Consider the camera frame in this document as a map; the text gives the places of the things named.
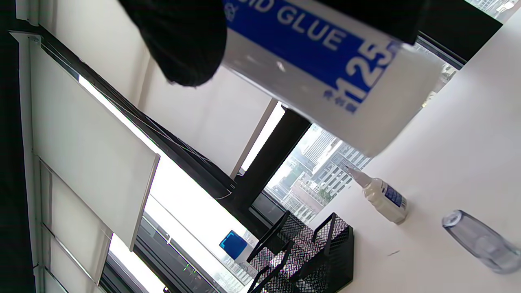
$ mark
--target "desk surface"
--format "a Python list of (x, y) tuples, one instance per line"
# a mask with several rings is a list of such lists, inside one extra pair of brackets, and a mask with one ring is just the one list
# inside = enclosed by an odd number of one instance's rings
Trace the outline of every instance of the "desk surface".
[(395, 225), (353, 185), (336, 212), (355, 229), (349, 293), (521, 292), (521, 271), (493, 273), (441, 219), (462, 209), (521, 247), (521, 13), (515, 14), (364, 170), (411, 205)]

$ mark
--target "black window frame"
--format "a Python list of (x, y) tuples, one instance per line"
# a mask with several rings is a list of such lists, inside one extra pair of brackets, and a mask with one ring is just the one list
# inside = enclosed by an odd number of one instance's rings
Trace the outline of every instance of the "black window frame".
[[(264, 211), (254, 207), (253, 203), (257, 197), (265, 197), (273, 204), (273, 209), (285, 211), (264, 189), (312, 125), (307, 119), (290, 109), (286, 109), (279, 124), (259, 151), (248, 171), (244, 175), (237, 175), (232, 179), (215, 164), (206, 160), (204, 156), (138, 110), (46, 29), (41, 26), (32, 26), (25, 20), (14, 20), (12, 16), (6, 23), (8, 31), (40, 37), (42, 47), (46, 52), (72, 75), (84, 77), (100, 93), (108, 97), (118, 110), (141, 129), (213, 198), (217, 199), (254, 236), (260, 238), (273, 225), (273, 221), (263, 214)], [(430, 7), (426, 11), (426, 18), (419, 25), (417, 42), (455, 68), (461, 69), (499, 30), (501, 25), (500, 22), (465, 0), (431, 0)], [(145, 264), (171, 290), (178, 288), (175, 285), (176, 280), (168, 274), (164, 267), (154, 265), (153, 259), (159, 256), (153, 249), (147, 250), (145, 253), (144, 249), (137, 247), (136, 251)], [(121, 272), (117, 272), (113, 265), (110, 260), (106, 263), (107, 274), (104, 271), (101, 281), (104, 289), (108, 293), (136, 292), (137, 289), (129, 286), (128, 280), (125, 280), (121, 276)], [(109, 285), (117, 282), (120, 286)]]

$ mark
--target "window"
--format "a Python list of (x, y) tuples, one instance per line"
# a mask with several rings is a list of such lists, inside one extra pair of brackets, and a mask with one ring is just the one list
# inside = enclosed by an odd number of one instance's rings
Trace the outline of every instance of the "window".
[(497, 19), (501, 23), (505, 23), (510, 16), (516, 12), (521, 2), (519, 0), (466, 0), (479, 10)]
[(427, 106), (429, 101), (436, 96), (436, 94), (454, 77), (454, 75), (458, 72), (458, 70), (450, 65), (449, 63), (443, 61), (440, 57), (438, 57), (433, 52), (429, 51), (425, 47), (421, 46), (420, 44), (416, 43), (414, 45), (414, 49), (416, 51), (420, 52), (421, 54), (424, 54), (426, 58), (438, 63), (442, 66), (440, 78), (438, 79), (438, 82), (436, 83), (434, 89), (430, 92), (429, 96), (425, 100), (425, 103), (423, 103), (422, 107)]
[(244, 159), (244, 162), (241, 165), (241, 169), (243, 169), (244, 171), (248, 170), (248, 168), (253, 162), (253, 159), (255, 159), (262, 146), (266, 143), (266, 140), (268, 139), (269, 135), (273, 132), (273, 130), (277, 126), (277, 123), (280, 121), (283, 115), (284, 109), (282, 108), (282, 103), (278, 102), (275, 108), (273, 109), (273, 112), (271, 112), (271, 115), (269, 116), (268, 120), (266, 121), (266, 124), (264, 124), (264, 127), (260, 131), (259, 136), (255, 140), (255, 143), (250, 149), (248, 155), (246, 156), (246, 159)]
[[(438, 83), (423, 104), (425, 107), (452, 79), (457, 69), (420, 44), (416, 44), (414, 49), (442, 67)], [(265, 190), (267, 193), (286, 190), (283, 196), (274, 194), (272, 197), (301, 220), (310, 221), (312, 218), (307, 218), (311, 211), (318, 214), (346, 185), (353, 184), (351, 179), (346, 180), (347, 175), (340, 178), (342, 172), (346, 172), (348, 167), (363, 169), (370, 161), (371, 158), (313, 124), (275, 172)]]
[(112, 236), (110, 242), (109, 256), (121, 266), (124, 272), (144, 290), (145, 293), (163, 292), (165, 284), (159, 280), (135, 253), (129, 251), (116, 234)]
[[(252, 280), (243, 269), (219, 247), (230, 230), (242, 234), (250, 243), (257, 241), (244, 226), (217, 203), (186, 172), (161, 151), (143, 132), (124, 117), (88, 81), (80, 77), (80, 84), (103, 103), (132, 132), (156, 153), (161, 160), (154, 176), (150, 195), (145, 205), (145, 213), (157, 222), (168, 235), (169, 242), (175, 242), (197, 263), (201, 273), (207, 274), (222, 290), (221, 293), (239, 293)], [(114, 254), (120, 253), (117, 237), (113, 239)], [(142, 262), (137, 256), (116, 255), (128, 259), (131, 266), (139, 267)], [(137, 274), (141, 283), (151, 283), (153, 277)], [(159, 284), (150, 285), (156, 292)]]

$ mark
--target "metal mesh basket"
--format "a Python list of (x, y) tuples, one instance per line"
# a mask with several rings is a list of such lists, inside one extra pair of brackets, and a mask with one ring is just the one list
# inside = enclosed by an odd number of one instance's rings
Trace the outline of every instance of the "metal mesh basket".
[[(284, 215), (259, 242), (251, 264), (260, 272), (249, 293), (333, 293), (352, 281), (353, 228), (334, 213), (315, 231), (300, 223)], [(289, 237), (277, 254), (268, 249), (271, 239)]]

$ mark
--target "building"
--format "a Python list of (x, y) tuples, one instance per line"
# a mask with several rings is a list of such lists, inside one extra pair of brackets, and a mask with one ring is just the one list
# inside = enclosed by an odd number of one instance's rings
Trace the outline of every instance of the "building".
[(272, 188), (265, 187), (265, 190), (273, 196), (278, 202), (282, 202), (282, 200), (288, 195), (290, 190), (280, 184), (276, 184)]
[(229, 255), (225, 255), (221, 259), (221, 263), (228, 269), (230, 273), (233, 274), (233, 277), (227, 275), (225, 273), (219, 274), (224, 282), (228, 284), (227, 287), (236, 288), (237, 290), (241, 289), (241, 284), (248, 284), (249, 281), (252, 280), (252, 277), (248, 275), (248, 273), (243, 270)]
[(466, 0), (476, 6), (479, 10), (487, 13), (495, 19), (500, 20), (502, 14), (512, 9), (518, 0)]
[(325, 206), (323, 200), (318, 200), (318, 193), (303, 181), (309, 178), (308, 174), (302, 173), (282, 200), (282, 205), (304, 223), (309, 223)]
[(253, 236), (253, 234), (246, 230), (246, 232), (244, 232), (244, 235), (242, 236), (242, 239), (244, 239), (246, 242), (248, 242), (249, 245), (255, 247), (257, 245), (257, 242), (259, 241), (257, 238), (255, 238), (255, 236)]
[(346, 173), (348, 168), (363, 169), (371, 161), (360, 151), (341, 142), (332, 155), (314, 170), (311, 181), (316, 184), (318, 192), (321, 190), (329, 200), (334, 198), (352, 178)]
[(334, 135), (321, 128), (318, 128), (316, 131), (320, 133), (318, 138), (302, 151), (302, 155), (315, 165), (324, 151), (331, 146), (331, 143), (336, 139)]
[(288, 159), (295, 161), (295, 164), (296, 162), (300, 163), (307, 169), (306, 172), (310, 174), (317, 165), (317, 162), (311, 161), (308, 157), (304, 156), (304, 154), (299, 151), (292, 152), (291, 155), (288, 156)]

